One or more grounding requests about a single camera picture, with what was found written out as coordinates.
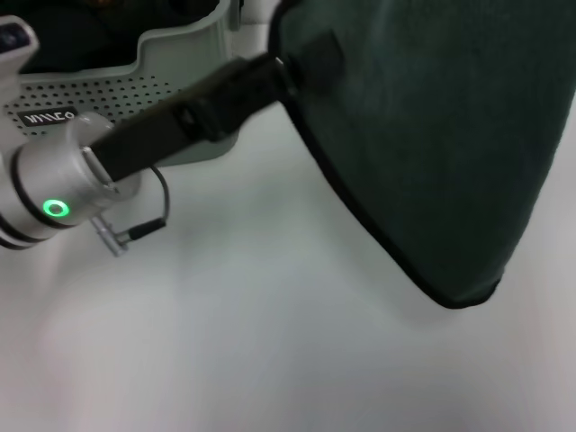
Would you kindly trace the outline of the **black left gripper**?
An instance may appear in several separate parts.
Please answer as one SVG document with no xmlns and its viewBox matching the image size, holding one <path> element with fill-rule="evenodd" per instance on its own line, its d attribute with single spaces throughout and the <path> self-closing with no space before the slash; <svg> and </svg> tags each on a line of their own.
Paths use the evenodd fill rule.
<svg viewBox="0 0 576 432">
<path fill-rule="evenodd" d="M 91 147 L 114 181 L 136 174 L 199 142 L 219 142 L 236 129 L 219 126 L 210 100 L 247 70 L 236 58 L 157 105 L 114 127 Z"/>
</svg>

